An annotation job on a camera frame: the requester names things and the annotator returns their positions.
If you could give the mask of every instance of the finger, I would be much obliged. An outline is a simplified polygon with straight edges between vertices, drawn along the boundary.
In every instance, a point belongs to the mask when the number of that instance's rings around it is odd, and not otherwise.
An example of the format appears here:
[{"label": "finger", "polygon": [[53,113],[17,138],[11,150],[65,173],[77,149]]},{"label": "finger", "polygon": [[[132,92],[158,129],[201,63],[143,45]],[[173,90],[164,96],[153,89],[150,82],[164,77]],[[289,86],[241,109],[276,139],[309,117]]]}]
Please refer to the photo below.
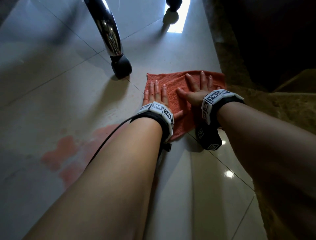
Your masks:
[{"label": "finger", "polygon": [[167,86],[165,84],[162,85],[161,100],[162,100],[162,102],[165,105],[169,106],[169,100],[168,100],[168,94],[167,94]]},{"label": "finger", "polygon": [[183,98],[183,99],[187,99],[188,96],[187,96],[187,92],[185,92],[182,88],[177,88],[177,94],[179,95],[180,98]]},{"label": "finger", "polygon": [[191,91],[193,91],[193,92],[200,91],[197,83],[195,82],[194,78],[190,74],[186,74],[185,77],[189,82],[189,88],[191,89]]},{"label": "finger", "polygon": [[179,121],[179,120],[180,120],[181,118],[183,118],[186,114],[187,114],[187,113],[184,112],[183,110],[181,110],[181,111],[175,113],[175,114],[173,115],[174,121]]},{"label": "finger", "polygon": [[155,81],[155,101],[161,102],[161,93],[158,80]]},{"label": "finger", "polygon": [[149,102],[149,91],[146,89],[144,92],[144,100],[143,100],[143,106],[146,105]]},{"label": "finger", "polygon": [[207,80],[203,71],[200,73],[200,89],[207,91]]},{"label": "finger", "polygon": [[149,102],[155,101],[155,90],[154,90],[154,82],[150,82],[149,84]]},{"label": "finger", "polygon": [[208,77],[207,88],[209,91],[213,90],[213,77],[211,75]]}]

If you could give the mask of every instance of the glossy tile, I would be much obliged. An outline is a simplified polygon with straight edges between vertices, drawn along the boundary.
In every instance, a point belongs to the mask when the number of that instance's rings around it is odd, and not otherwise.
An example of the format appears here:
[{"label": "glossy tile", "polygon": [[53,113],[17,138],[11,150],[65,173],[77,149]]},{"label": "glossy tile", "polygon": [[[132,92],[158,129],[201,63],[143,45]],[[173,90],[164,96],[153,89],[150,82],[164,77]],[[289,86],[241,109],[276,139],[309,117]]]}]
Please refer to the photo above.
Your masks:
[{"label": "glossy tile", "polygon": [[242,220],[233,240],[267,240],[263,221],[258,207],[258,200],[254,197]]},{"label": "glossy tile", "polygon": [[0,106],[95,55],[37,0],[20,0],[0,26]]},{"label": "glossy tile", "polygon": [[[195,130],[189,132],[191,136],[196,139]],[[243,180],[249,187],[254,189],[252,178],[238,161],[232,146],[229,143],[228,137],[223,130],[218,129],[218,134],[222,139],[222,146],[216,151],[209,151],[217,159],[219,159],[225,166],[227,166],[234,174]]]},{"label": "glossy tile", "polygon": [[[125,55],[133,67],[130,81],[139,90],[144,91],[147,73],[221,71],[202,1],[191,0],[185,6],[189,7],[182,33],[167,32],[172,26],[160,19],[123,40]],[[111,62],[106,51],[100,54]]]},{"label": "glossy tile", "polygon": [[[105,49],[84,1],[40,1],[96,52]],[[106,2],[113,13],[121,39],[162,18],[166,5],[165,0],[107,0]]]},{"label": "glossy tile", "polygon": [[[111,66],[96,55],[0,109],[4,239],[21,239],[69,185],[65,171],[78,177],[111,124],[139,109],[143,94],[111,76]],[[54,156],[63,146],[67,152]]]},{"label": "glossy tile", "polygon": [[189,134],[158,172],[145,239],[231,239],[254,192]]}]

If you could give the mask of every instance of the microfiber cloth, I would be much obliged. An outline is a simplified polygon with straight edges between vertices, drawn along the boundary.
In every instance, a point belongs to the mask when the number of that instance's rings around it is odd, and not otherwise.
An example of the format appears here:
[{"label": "microfiber cloth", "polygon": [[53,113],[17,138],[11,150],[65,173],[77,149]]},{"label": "microfiber cloth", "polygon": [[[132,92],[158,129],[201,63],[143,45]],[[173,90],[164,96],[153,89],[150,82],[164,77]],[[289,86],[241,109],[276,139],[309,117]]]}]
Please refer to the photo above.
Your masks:
[{"label": "microfiber cloth", "polygon": [[[200,73],[201,71],[186,71],[186,72],[178,72],[178,73],[168,73],[168,74],[147,74],[147,83],[145,89],[148,89],[149,84],[151,81],[158,80],[160,87],[162,87],[163,84],[167,85],[167,93],[169,97],[169,107],[171,108],[171,111],[173,114],[183,110],[185,112],[185,115],[183,118],[175,121],[174,129],[173,129],[173,135],[170,138],[170,141],[173,141],[188,131],[191,131],[193,128],[195,128],[196,124],[198,124],[199,121],[202,120],[202,117],[199,117],[198,120],[193,119],[193,112],[192,111],[199,111],[198,116],[201,114],[201,109],[191,109],[191,104],[188,103],[186,100],[181,99],[177,93],[176,89],[178,87],[182,88],[184,91],[188,92],[190,91],[185,80],[185,75],[190,74],[198,86],[200,86]],[[209,75],[212,75],[213,77],[213,89],[215,90],[217,87],[220,87],[221,89],[226,89],[225,84],[225,75],[222,73],[216,73],[216,72],[208,72],[204,71],[206,77]]]}]

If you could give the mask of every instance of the dark furniture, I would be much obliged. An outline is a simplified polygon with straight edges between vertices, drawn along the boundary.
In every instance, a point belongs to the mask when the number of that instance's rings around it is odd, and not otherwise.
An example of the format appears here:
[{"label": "dark furniture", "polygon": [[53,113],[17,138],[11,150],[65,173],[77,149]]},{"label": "dark furniture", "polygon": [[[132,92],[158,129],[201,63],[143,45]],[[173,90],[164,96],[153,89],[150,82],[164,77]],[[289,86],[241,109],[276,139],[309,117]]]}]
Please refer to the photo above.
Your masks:
[{"label": "dark furniture", "polygon": [[221,2],[253,82],[273,91],[316,67],[315,0]]}]

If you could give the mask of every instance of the black wrist strap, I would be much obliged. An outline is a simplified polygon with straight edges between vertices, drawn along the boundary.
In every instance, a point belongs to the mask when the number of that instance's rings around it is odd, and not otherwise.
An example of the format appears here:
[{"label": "black wrist strap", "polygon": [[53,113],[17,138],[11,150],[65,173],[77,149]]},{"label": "black wrist strap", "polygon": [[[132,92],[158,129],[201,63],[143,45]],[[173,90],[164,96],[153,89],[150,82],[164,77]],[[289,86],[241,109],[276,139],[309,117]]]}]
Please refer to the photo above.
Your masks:
[{"label": "black wrist strap", "polygon": [[133,122],[134,120],[136,120],[138,118],[141,118],[141,117],[148,117],[148,118],[154,119],[155,121],[157,121],[160,124],[160,126],[162,128],[161,143],[164,143],[165,140],[167,139],[167,137],[169,136],[169,125],[163,119],[163,117],[161,115],[157,114],[157,113],[147,111],[147,112],[143,112],[143,113],[137,114],[136,116],[134,116],[132,118],[132,120],[130,122]]},{"label": "black wrist strap", "polygon": [[226,103],[230,103],[230,102],[238,102],[238,103],[243,103],[245,104],[245,102],[241,99],[239,99],[236,96],[232,96],[232,97],[228,97],[228,98],[222,98],[219,102],[217,102],[216,104],[213,105],[212,107],[212,111],[210,113],[210,120],[211,120],[211,125],[214,126],[215,128],[220,127],[221,125],[219,124],[218,120],[217,120],[217,111],[224,106]]}]

